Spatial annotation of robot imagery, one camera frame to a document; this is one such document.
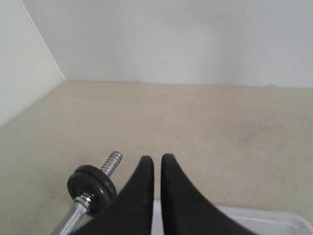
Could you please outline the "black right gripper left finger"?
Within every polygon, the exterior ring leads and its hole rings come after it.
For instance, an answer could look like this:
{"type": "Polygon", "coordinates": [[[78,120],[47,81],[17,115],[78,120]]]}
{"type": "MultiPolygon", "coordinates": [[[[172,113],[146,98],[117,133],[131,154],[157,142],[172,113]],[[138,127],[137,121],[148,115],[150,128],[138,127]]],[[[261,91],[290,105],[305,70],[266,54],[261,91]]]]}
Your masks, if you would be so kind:
{"type": "Polygon", "coordinates": [[[74,235],[150,235],[154,208],[154,162],[143,156],[117,198],[74,235]]]}

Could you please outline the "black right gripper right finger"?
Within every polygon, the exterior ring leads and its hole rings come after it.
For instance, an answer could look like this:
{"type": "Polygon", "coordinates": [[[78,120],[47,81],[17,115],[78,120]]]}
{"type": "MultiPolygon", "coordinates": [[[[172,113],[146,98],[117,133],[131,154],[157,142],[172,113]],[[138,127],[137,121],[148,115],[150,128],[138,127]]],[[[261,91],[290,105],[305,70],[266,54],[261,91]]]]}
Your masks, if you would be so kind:
{"type": "Polygon", "coordinates": [[[175,156],[161,159],[161,214],[165,235],[253,235],[208,201],[175,156]]]}

